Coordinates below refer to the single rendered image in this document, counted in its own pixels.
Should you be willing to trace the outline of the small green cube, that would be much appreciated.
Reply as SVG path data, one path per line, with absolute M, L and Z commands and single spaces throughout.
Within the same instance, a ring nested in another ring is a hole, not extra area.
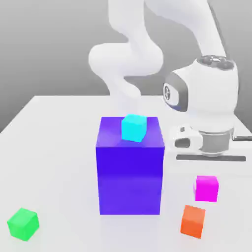
M 22 241 L 28 241 L 39 229 L 36 212 L 20 208 L 8 221 L 10 235 Z

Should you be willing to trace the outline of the small magenta cube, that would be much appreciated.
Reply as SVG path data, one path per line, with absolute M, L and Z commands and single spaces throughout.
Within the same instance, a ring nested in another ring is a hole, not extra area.
M 195 201 L 217 202 L 219 182 L 216 176 L 197 176 L 193 185 Z

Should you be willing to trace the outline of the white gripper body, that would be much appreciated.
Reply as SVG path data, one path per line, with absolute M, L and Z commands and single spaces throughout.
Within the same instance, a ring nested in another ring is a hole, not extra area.
M 186 161 L 224 161 L 224 162 L 236 162 L 240 166 L 247 167 L 247 159 L 245 156 L 238 155 L 220 155 L 220 156 L 206 156 L 197 154 L 177 154 L 176 161 L 174 161 L 174 166 L 179 167 L 186 164 Z

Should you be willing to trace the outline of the large purple box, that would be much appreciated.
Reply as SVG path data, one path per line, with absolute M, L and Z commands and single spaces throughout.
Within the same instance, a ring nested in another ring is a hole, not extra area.
M 160 214 L 165 144 L 157 117 L 141 142 L 122 139 L 121 117 L 103 117 L 96 141 L 102 215 Z

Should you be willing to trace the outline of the small cyan cube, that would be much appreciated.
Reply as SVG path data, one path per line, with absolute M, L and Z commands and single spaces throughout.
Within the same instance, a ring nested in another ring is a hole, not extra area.
M 147 131 L 147 117 L 129 114 L 122 120 L 122 139 L 141 142 Z

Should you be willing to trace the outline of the small orange cube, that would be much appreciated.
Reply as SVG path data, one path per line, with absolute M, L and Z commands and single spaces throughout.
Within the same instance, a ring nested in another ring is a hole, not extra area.
M 185 205 L 181 230 L 182 234 L 192 236 L 194 238 L 201 238 L 203 225 L 205 219 L 205 209 Z

